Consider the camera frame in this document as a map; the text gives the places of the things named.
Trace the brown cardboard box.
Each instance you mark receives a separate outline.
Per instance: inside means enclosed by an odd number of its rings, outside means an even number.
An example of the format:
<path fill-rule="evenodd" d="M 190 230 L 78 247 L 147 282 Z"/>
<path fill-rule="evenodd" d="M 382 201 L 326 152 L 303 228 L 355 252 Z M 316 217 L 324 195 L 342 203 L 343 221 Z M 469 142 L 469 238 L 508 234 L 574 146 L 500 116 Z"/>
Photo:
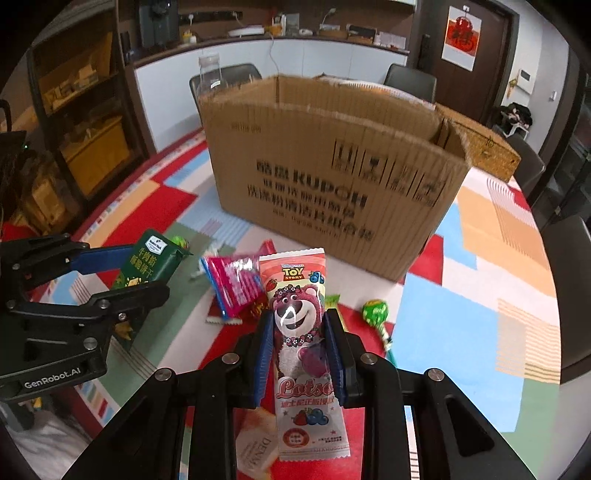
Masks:
<path fill-rule="evenodd" d="M 369 89 L 277 75 L 198 105 L 225 211 L 391 281 L 472 166 L 450 120 Z"/>

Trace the dark grey chair left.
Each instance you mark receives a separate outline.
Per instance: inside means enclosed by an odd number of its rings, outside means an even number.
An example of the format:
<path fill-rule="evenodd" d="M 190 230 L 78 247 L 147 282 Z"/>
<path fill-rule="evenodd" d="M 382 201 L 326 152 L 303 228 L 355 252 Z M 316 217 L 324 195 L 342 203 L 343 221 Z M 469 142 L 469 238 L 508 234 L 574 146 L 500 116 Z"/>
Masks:
<path fill-rule="evenodd" d="M 221 68 L 222 76 L 228 82 L 228 87 L 249 83 L 254 80 L 262 79 L 262 74 L 256 69 L 252 63 L 243 63 Z M 197 95 L 197 88 L 199 85 L 199 74 L 189 79 L 190 91 L 197 106 L 197 113 L 200 113 L 198 106 L 199 96 Z"/>

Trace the white Denmas cheese ball packet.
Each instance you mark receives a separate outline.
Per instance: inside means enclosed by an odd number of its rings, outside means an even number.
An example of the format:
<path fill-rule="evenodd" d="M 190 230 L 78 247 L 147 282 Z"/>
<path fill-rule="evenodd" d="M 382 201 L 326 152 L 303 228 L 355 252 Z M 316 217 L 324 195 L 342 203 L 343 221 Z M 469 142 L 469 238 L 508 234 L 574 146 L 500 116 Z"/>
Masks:
<path fill-rule="evenodd" d="M 279 457 L 276 417 L 263 407 L 247 410 L 235 439 L 236 466 L 252 479 L 270 479 Z"/>

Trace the green lollipop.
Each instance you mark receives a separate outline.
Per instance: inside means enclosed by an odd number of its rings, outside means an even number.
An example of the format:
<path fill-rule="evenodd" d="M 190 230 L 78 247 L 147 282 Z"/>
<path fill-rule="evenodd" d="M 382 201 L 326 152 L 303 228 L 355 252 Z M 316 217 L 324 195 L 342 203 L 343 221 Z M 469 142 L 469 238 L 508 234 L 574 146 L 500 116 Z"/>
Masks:
<path fill-rule="evenodd" d="M 389 316 L 389 307 L 386 301 L 380 299 L 369 300 L 363 304 L 362 308 L 363 320 L 366 321 L 370 327 L 373 327 L 380 336 L 386 359 L 397 367 L 396 358 L 394 358 L 393 339 L 391 333 L 388 331 L 386 325 Z"/>

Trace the dark grey chair right near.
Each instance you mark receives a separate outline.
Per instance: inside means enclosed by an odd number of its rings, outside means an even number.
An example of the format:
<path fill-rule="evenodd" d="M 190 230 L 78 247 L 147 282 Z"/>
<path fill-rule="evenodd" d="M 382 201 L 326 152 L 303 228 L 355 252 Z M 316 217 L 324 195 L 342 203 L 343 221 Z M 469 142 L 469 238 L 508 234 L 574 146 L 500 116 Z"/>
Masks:
<path fill-rule="evenodd" d="M 573 215 L 542 231 L 560 318 L 561 383 L 590 371 L 590 233 Z"/>

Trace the dark grey chair right far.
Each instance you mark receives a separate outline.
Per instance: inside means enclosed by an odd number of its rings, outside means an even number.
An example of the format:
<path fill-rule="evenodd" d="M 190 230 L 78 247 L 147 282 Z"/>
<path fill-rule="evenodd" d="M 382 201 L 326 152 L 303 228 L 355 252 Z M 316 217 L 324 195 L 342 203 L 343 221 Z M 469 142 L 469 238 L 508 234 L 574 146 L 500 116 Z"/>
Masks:
<path fill-rule="evenodd" d="M 507 142 L 520 156 L 514 177 L 524 195 L 529 196 L 546 170 L 546 165 L 522 136 L 513 134 L 507 138 Z"/>

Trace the red fu calendar poster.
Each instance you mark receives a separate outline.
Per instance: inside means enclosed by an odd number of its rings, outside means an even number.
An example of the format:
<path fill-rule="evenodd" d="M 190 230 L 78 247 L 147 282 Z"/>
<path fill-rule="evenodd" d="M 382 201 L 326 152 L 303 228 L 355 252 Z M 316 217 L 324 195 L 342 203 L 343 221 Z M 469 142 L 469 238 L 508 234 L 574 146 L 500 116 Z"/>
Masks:
<path fill-rule="evenodd" d="M 482 20 L 468 6 L 449 7 L 441 59 L 464 70 L 474 70 L 482 32 Z"/>

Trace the woven wicker lidded box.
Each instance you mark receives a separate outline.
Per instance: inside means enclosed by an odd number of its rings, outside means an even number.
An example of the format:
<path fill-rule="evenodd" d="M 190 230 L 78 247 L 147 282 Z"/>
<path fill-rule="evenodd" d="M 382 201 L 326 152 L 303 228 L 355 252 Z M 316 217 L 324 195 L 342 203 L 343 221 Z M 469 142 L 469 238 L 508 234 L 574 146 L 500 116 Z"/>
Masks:
<path fill-rule="evenodd" d="M 466 151 L 475 167 L 504 182 L 511 180 L 521 162 L 521 157 L 501 135 L 439 103 L 436 103 L 435 107 L 466 137 Z"/>

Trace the dark green snack packet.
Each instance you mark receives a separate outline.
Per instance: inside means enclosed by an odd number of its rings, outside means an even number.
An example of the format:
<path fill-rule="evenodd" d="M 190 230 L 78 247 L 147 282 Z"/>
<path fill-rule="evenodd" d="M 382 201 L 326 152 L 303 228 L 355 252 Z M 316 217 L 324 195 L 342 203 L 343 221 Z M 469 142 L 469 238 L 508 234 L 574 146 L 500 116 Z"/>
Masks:
<path fill-rule="evenodd" d="M 178 245 L 158 231 L 148 229 L 133 246 L 110 289 L 155 281 L 167 283 L 190 255 L 183 244 Z"/>

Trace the dark grey chair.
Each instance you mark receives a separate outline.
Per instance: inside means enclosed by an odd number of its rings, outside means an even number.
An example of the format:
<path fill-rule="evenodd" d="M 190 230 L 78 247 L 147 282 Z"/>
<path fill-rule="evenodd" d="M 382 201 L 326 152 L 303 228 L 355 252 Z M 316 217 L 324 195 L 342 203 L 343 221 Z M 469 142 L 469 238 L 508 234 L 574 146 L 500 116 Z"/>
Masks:
<path fill-rule="evenodd" d="M 590 233 L 573 215 L 542 231 L 560 318 L 561 383 L 590 371 Z"/>
<path fill-rule="evenodd" d="M 430 103 L 436 100 L 437 78 L 417 69 L 392 64 L 384 84 Z"/>
<path fill-rule="evenodd" d="M 228 82 L 228 87 L 249 83 L 254 80 L 262 79 L 262 74 L 256 69 L 252 63 L 243 63 L 221 68 L 222 76 Z M 197 113 L 200 113 L 198 106 L 199 96 L 197 95 L 197 88 L 199 85 L 199 74 L 189 79 L 190 91 L 197 106 Z"/>
<path fill-rule="evenodd" d="M 546 170 L 546 165 L 522 136 L 513 134 L 507 138 L 507 142 L 520 156 L 514 177 L 524 195 L 529 196 Z"/>

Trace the black coffee machine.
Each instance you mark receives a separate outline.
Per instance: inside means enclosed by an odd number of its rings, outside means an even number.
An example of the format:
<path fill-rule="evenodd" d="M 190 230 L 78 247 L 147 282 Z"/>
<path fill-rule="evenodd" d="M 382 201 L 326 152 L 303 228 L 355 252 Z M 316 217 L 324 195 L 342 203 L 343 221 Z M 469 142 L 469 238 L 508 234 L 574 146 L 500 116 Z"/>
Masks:
<path fill-rule="evenodd" d="M 141 0 L 138 23 L 143 48 L 166 46 L 179 40 L 178 2 Z"/>

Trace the pink striped snack packet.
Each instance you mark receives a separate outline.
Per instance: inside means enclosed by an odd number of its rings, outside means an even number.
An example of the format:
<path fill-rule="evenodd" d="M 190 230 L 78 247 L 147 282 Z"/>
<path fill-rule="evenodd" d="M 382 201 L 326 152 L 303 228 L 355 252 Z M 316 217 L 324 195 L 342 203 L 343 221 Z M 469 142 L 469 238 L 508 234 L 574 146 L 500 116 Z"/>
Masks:
<path fill-rule="evenodd" d="M 204 256 L 200 264 L 211 283 L 224 321 L 259 321 L 266 309 L 259 255 Z"/>

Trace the Lotso strawberry bear snack pack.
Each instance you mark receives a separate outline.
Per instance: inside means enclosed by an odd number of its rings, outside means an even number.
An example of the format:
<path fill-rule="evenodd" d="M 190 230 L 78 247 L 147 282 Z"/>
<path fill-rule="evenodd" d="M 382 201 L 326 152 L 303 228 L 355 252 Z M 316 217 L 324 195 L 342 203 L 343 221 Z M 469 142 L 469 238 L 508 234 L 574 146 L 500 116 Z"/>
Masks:
<path fill-rule="evenodd" d="M 322 334 L 326 272 L 322 248 L 259 259 L 273 318 L 273 398 L 281 461 L 351 454 Z"/>

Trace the pink drink plastic bottle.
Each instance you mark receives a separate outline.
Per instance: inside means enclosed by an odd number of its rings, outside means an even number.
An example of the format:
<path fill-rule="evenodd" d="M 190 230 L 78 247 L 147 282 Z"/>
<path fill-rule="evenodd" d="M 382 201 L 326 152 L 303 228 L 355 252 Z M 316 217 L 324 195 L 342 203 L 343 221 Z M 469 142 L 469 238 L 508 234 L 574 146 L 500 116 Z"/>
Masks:
<path fill-rule="evenodd" d="M 201 56 L 198 59 L 199 65 L 199 85 L 197 95 L 202 96 L 211 91 L 228 88 L 228 82 L 222 76 L 221 64 L 219 64 L 219 55 L 211 54 Z"/>

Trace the wooden shelf cabinet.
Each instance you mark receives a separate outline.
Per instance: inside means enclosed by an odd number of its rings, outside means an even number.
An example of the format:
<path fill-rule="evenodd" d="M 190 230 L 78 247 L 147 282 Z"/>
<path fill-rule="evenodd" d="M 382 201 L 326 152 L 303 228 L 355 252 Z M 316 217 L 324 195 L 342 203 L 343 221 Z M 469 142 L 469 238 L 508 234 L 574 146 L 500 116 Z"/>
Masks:
<path fill-rule="evenodd" d="M 75 197 L 103 197 L 147 150 L 127 84 L 115 1 L 72 1 L 26 52 L 46 148 Z"/>

